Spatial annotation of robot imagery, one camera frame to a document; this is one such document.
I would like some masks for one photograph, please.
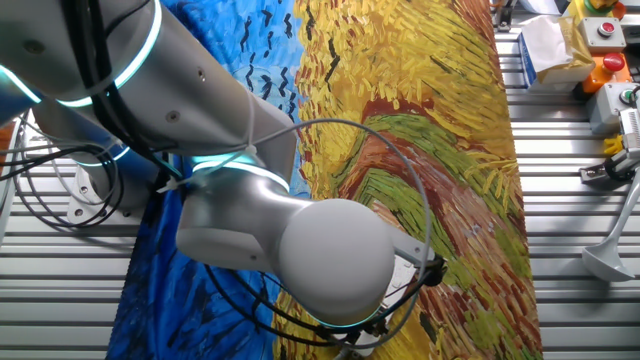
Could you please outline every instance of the red button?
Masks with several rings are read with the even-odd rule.
[[[598,34],[604,38],[611,37],[616,31],[616,27],[612,23],[603,23],[598,27]]]
[[[613,32],[616,28],[612,23],[604,23],[602,24],[602,29],[606,32]]]
[[[624,69],[625,62],[622,55],[611,53],[604,56],[604,59],[602,59],[602,65],[605,70],[616,72]]]

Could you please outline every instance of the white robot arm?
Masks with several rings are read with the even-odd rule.
[[[82,16],[83,4],[91,17]],[[211,156],[292,125],[282,111],[246,91],[159,0],[112,28],[106,46],[96,42],[93,52],[83,24],[103,28],[131,6],[100,1],[96,17],[96,4],[0,2],[0,33],[11,34],[0,37],[0,64],[32,89],[41,128],[78,136],[74,124],[88,119],[137,152],[140,145],[132,139],[143,141],[146,151]],[[81,61],[94,56],[104,62],[100,53],[108,56],[108,72]],[[106,123],[108,116],[117,122]],[[178,248],[211,265],[275,273],[321,322],[362,322],[380,307],[394,254],[417,267],[434,254],[358,203],[289,196],[295,146],[290,132],[192,184]],[[194,172],[221,161],[206,158]]]

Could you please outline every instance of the black cable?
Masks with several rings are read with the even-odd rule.
[[[636,101],[638,100],[638,91],[640,91],[640,85],[636,86],[631,91],[631,97],[629,98],[629,102],[631,103],[631,107],[634,108],[634,109],[637,108]]]
[[[282,289],[282,290],[284,290],[286,292],[289,292],[289,290],[287,288],[285,288],[280,281],[274,279],[271,275],[269,275],[269,274],[267,274],[265,272],[262,272],[262,271],[260,271],[260,275],[262,275],[263,278],[267,278],[267,279],[271,280],[271,282],[276,284],[276,285],[278,285],[278,287],[280,289]]]
[[[118,27],[118,25],[120,25],[120,23],[125,21],[129,16],[135,14],[138,10],[142,9],[143,7],[145,7],[149,2],[151,2],[151,0],[144,0],[139,5],[133,7],[132,9],[130,9],[127,12],[125,12],[124,14],[122,14],[122,15],[116,17],[115,19],[111,20],[109,25],[107,25],[107,27],[104,29],[105,37],[108,38],[109,35],[111,35],[111,33],[113,32],[113,30],[115,30]]]
[[[98,67],[98,73],[104,75],[100,80],[106,78],[111,73],[111,64],[109,62],[109,49],[107,47],[107,38],[105,36],[105,31],[102,25],[102,11],[100,9],[100,4],[97,0],[88,0],[89,9],[87,11],[81,12],[81,17],[85,18],[83,21],[84,24],[87,23],[87,17],[90,18],[91,27],[92,27],[92,38],[90,43],[92,43],[93,48],[96,50],[96,66]],[[110,119],[120,119],[120,124],[124,127],[125,131],[133,140],[132,143],[135,144],[134,151],[141,154],[142,156],[149,159],[151,162],[156,164],[160,169],[166,171],[176,180],[180,181],[183,179],[182,174],[178,172],[175,168],[173,168],[168,163],[158,159],[146,145],[145,141],[139,135],[138,129],[136,129],[135,124],[137,123],[135,116],[129,108],[125,105],[124,100],[120,96],[120,92],[116,87],[115,83],[111,83],[103,92],[101,96],[94,96],[95,98],[99,98],[99,101],[103,102],[105,105],[110,105],[115,113],[116,117],[110,117]]]
[[[415,295],[420,288],[423,285],[428,285],[428,286],[434,286],[433,284],[438,284],[440,283],[441,279],[433,279],[432,277],[434,276],[434,274],[440,274],[440,276],[442,276],[443,273],[438,273],[438,272],[434,272],[432,270],[432,268],[442,268],[442,265],[444,264],[444,259],[442,259],[442,257],[436,255],[436,258],[434,260],[432,260],[430,262],[431,264],[428,264],[425,266],[425,273],[423,274],[422,278],[416,282],[414,282],[414,284],[416,284],[416,286],[414,286],[410,291],[408,291],[407,293],[405,293],[403,295],[402,298],[400,298],[400,300],[396,301],[392,306],[390,306],[388,309],[386,309],[385,311],[383,311],[382,313],[376,315],[375,317],[361,323],[358,325],[354,325],[354,326],[347,326],[347,327],[341,327],[341,328],[335,328],[335,327],[317,327],[313,324],[304,322],[302,320],[299,319],[295,319],[295,321],[292,321],[289,319],[288,314],[286,314],[284,311],[282,311],[281,309],[278,309],[276,307],[274,307],[268,299],[266,299],[264,296],[258,294],[255,290],[253,290],[253,288],[251,288],[251,286],[249,284],[247,284],[246,281],[244,281],[244,279],[242,279],[239,276],[234,276],[234,278],[236,279],[236,281],[238,281],[242,287],[244,287],[246,290],[249,291],[249,293],[251,293],[252,296],[254,296],[254,298],[258,301],[260,301],[263,305],[267,306],[269,309],[271,309],[276,315],[281,316],[287,320],[290,320],[292,322],[294,322],[296,325],[312,330],[316,333],[316,335],[320,336],[321,338],[325,338],[325,339],[330,339],[330,341],[332,343],[334,343],[335,345],[341,345],[341,344],[346,344],[345,340],[338,340],[335,338],[330,338],[328,337],[328,335],[336,335],[336,334],[351,334],[354,332],[360,332],[363,331],[367,328],[371,328],[374,327],[376,324],[378,324],[381,321],[386,321],[386,317],[391,315],[394,311],[396,311],[397,309],[399,309],[402,305],[404,305],[407,301],[409,301],[413,295]]]
[[[413,281],[411,281],[411,282],[408,282],[408,283],[406,283],[406,284],[402,285],[401,287],[399,287],[399,288],[395,289],[391,294],[387,294],[387,295],[385,295],[385,297],[384,297],[384,298],[386,299],[386,298],[392,297],[393,295],[395,295],[395,294],[397,294],[398,292],[400,292],[400,291],[402,291],[402,290],[406,289],[409,285],[411,285],[411,284],[413,284],[413,283],[414,283],[414,282],[413,282]]]
[[[80,0],[76,3],[66,1],[63,2],[63,5],[67,31],[76,63],[83,83],[89,89],[110,76],[111,73],[100,6],[95,0]],[[136,119],[124,105],[115,84],[112,83],[103,91],[92,95],[91,100],[94,113],[101,125],[133,151],[153,162],[162,171],[182,180],[182,174],[169,164],[159,160],[138,135],[139,132],[133,125],[136,123]],[[121,124],[127,133],[116,124],[115,119],[122,120]]]
[[[104,168],[105,172],[107,173],[107,178],[109,181],[109,187],[115,186],[115,161],[113,160],[113,157],[111,157],[110,154],[108,153],[104,153],[104,150],[97,147],[97,146],[86,146],[86,147],[77,147],[74,148],[73,150],[77,150],[74,152],[88,152],[91,153],[92,155],[95,155],[98,160],[102,163],[102,167]],[[25,153],[24,151],[20,153],[21,156],[24,158],[25,157]],[[114,172],[111,172],[111,169],[109,168],[109,166],[113,166],[114,167]],[[118,196],[118,199],[116,200],[116,203],[113,205],[112,209],[109,212],[106,212],[106,208],[108,206],[108,204],[110,203],[110,200],[113,196],[113,192],[109,193],[109,195],[107,196],[107,198],[105,199],[105,202],[102,206],[102,208],[100,209],[100,211],[98,211],[94,216],[92,216],[91,218],[80,222],[78,224],[72,224],[62,218],[60,218],[58,215],[56,215],[51,208],[49,208],[49,206],[46,204],[45,201],[43,201],[42,197],[40,196],[40,194],[38,194],[38,192],[36,191],[35,185],[33,183],[33,180],[31,178],[31,175],[29,173],[28,170],[24,171],[25,177],[29,183],[29,186],[31,187],[32,193],[34,195],[34,197],[38,200],[38,202],[40,203],[40,205],[45,209],[45,211],[47,211],[47,213],[49,215],[51,215],[54,219],[56,219],[58,221],[58,223],[52,222],[44,217],[42,217],[41,215],[39,215],[32,207],[31,205],[26,201],[26,198],[24,197],[24,193],[22,192],[21,186],[20,186],[20,182],[18,180],[17,177],[14,177],[14,185],[16,187],[16,193],[18,194],[18,196],[20,197],[20,199],[22,200],[22,202],[25,204],[25,207],[27,207],[27,209],[32,213],[32,215],[34,215],[35,217],[37,217],[40,221],[44,222],[45,224],[52,226],[52,227],[56,227],[56,228],[83,228],[83,227],[91,227],[91,226],[96,226],[99,225],[101,223],[103,223],[104,221],[106,221],[109,217],[111,217],[111,215],[118,209],[120,203],[122,202],[123,199],[123,195],[124,195],[124,179],[122,177],[122,173],[118,172],[118,179],[119,180],[119,184],[120,184],[120,194]],[[92,223],[92,221],[95,221],[96,219],[100,218],[100,220],[98,220],[95,223]]]
[[[307,340],[307,339],[303,339],[301,337],[289,335],[289,334],[284,333],[284,332],[282,332],[280,330],[274,329],[271,326],[268,326],[268,325],[265,325],[265,324],[261,323],[255,317],[252,317],[247,312],[245,312],[238,304],[235,303],[235,301],[233,301],[231,299],[229,294],[227,294],[227,292],[224,291],[222,285],[220,285],[220,283],[218,282],[218,279],[213,274],[213,271],[211,271],[211,268],[210,268],[209,265],[203,264],[203,266],[204,266],[204,269],[207,271],[207,275],[209,275],[209,279],[211,279],[211,282],[213,283],[213,286],[215,286],[216,290],[225,299],[225,301],[228,302],[229,305],[235,311],[240,313],[240,315],[242,315],[242,317],[244,317],[248,321],[251,321],[255,326],[257,326],[257,327],[259,327],[259,328],[261,328],[261,329],[263,329],[263,330],[265,330],[267,332],[270,332],[270,333],[272,333],[272,334],[274,334],[276,336],[285,338],[287,340],[299,342],[299,343],[304,344],[304,345],[319,346],[319,347],[332,347],[332,346],[335,346],[335,344],[333,344],[331,342],[326,342],[326,341],[325,342],[321,342],[321,341]]]
[[[62,151],[56,151],[56,152],[51,153],[49,155],[42,155],[40,157],[33,158],[33,159],[26,159],[23,156],[22,160],[13,160],[13,161],[5,161],[5,162],[0,161],[0,166],[27,165],[27,164],[32,164],[34,162],[42,163],[41,160],[43,158],[45,158],[45,157],[48,160],[46,160],[44,162],[47,162],[47,161],[51,161],[51,160],[55,160],[55,159],[61,158],[61,157],[66,156],[68,154],[72,154],[74,152],[80,152],[80,151],[85,151],[85,150],[89,151],[87,149],[87,147],[84,146],[84,145],[76,146],[76,147],[69,148],[69,149],[66,149],[66,150],[71,150],[71,151],[70,152],[65,151],[64,153],[62,153]]]
[[[243,278],[240,277],[240,275],[238,275],[238,273],[234,270],[227,270],[227,272],[234,278],[236,279],[237,282],[240,283],[240,285],[242,285],[243,288],[245,288],[245,290],[247,290],[254,298],[256,298],[257,300],[265,300],[264,296],[262,296],[261,294],[259,294],[257,291],[255,291],[249,284],[247,284],[246,281],[244,281]],[[285,318],[286,320],[291,321],[292,323],[305,328],[307,330],[311,330],[313,332],[315,332],[316,334],[318,334],[318,332],[323,332],[324,329],[320,326],[317,325],[311,325],[307,322],[304,322],[300,319],[296,319],[295,317],[285,313],[284,311],[278,309],[277,307],[275,307],[273,304],[271,304],[271,302],[267,301],[260,301],[264,306],[266,306],[269,310],[273,311],[274,313],[278,314],[278,316]]]
[[[60,151],[55,152],[55,153],[50,154],[50,155],[43,155],[43,156],[41,156],[41,157],[39,157],[37,159],[34,159],[33,162],[31,162],[28,165],[25,165],[24,167],[22,167],[20,169],[10,171],[8,174],[0,176],[0,181],[11,179],[12,177],[14,177],[16,175],[20,175],[25,171],[28,171],[30,169],[33,169],[36,166],[39,166],[39,165],[42,165],[42,164],[46,163],[47,161],[51,161],[53,159],[57,159],[57,158],[60,158],[62,156],[66,156],[66,155],[72,154],[74,152],[79,152],[79,151],[81,151],[79,148],[71,148],[71,149],[60,150]]]

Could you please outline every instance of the metal table slat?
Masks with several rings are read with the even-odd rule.
[[[583,104],[570,95],[524,90],[516,44],[523,21],[496,34],[520,164],[531,265],[547,360],[640,359],[640,276],[605,284],[582,266],[583,246],[599,242],[615,221],[628,186],[594,190],[578,168],[604,158]],[[70,160],[59,162],[72,181]],[[69,202],[53,168],[34,170],[47,203]],[[24,180],[21,181],[28,190]],[[32,196],[27,201],[34,203]],[[109,341],[136,226],[105,225],[57,233],[14,199],[0,248],[0,359],[101,359]],[[621,238],[625,263],[640,275],[640,205]],[[3,319],[2,314],[12,314]]]

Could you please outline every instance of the van gogh painting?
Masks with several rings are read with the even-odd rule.
[[[542,359],[522,191],[488,0],[165,5],[237,80],[292,122],[337,117],[365,123],[415,164],[431,204],[432,246],[449,261],[449,272],[443,284],[421,291],[407,326],[371,359]],[[379,140],[331,124],[300,136],[294,195],[357,200],[424,237],[415,184]],[[176,251],[179,196],[154,201],[163,211],[147,214],[140,231],[109,359],[338,354],[276,338],[233,311],[204,265]],[[228,274],[214,271],[259,321],[314,337],[274,318]],[[312,321],[277,284],[257,273],[241,275],[288,313]]]

